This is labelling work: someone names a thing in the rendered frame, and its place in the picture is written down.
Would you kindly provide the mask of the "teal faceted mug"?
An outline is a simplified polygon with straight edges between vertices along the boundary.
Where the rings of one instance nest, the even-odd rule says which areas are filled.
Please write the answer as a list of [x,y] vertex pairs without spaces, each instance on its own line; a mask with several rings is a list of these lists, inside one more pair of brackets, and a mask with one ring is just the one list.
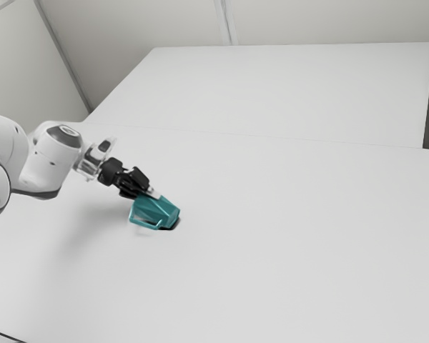
[[152,230],[172,230],[179,214],[180,209],[164,196],[155,199],[140,194],[131,206],[129,221]]

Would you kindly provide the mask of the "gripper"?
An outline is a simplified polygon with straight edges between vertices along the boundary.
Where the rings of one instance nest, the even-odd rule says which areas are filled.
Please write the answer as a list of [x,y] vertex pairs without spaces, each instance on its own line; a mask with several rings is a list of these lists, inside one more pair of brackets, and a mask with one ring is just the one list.
[[159,199],[161,194],[150,184],[149,178],[137,167],[128,170],[123,163],[110,157],[99,170],[97,181],[109,187],[116,186],[119,195],[128,199],[136,199],[139,194],[146,194],[153,199]]

